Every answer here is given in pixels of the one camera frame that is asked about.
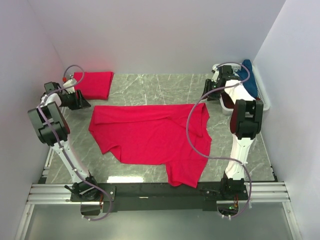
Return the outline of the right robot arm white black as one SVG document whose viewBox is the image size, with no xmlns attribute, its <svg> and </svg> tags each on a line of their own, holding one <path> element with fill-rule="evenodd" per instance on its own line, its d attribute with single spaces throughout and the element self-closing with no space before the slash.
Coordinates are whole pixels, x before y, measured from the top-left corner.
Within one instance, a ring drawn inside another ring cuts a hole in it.
<svg viewBox="0 0 320 240">
<path fill-rule="evenodd" d="M 250 147 L 260 133 L 264 103 L 250 95 L 243 79 L 234 74 L 230 63 L 214 65 L 213 76 L 205 81 L 202 98 L 214 101 L 225 93 L 233 102 L 229 129 L 232 133 L 232 148 L 229 163 L 221 179 L 219 193 L 230 200 L 245 193 L 245 169 Z"/>
</svg>

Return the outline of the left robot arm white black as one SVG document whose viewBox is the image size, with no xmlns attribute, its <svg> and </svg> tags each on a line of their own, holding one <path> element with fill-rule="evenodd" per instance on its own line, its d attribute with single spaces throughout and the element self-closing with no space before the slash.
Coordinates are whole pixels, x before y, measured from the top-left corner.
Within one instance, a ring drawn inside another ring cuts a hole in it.
<svg viewBox="0 0 320 240">
<path fill-rule="evenodd" d="M 79 201 L 96 201 L 102 195 L 97 181 L 77 157 L 70 141 L 70 128 L 60 108 L 72 111 L 91 105 L 80 90 L 61 88 L 59 83 L 44 84 L 45 92 L 39 106 L 29 110 L 28 117 L 38 139 L 60 157 L 66 166 L 73 185 L 65 186 Z"/>
</svg>

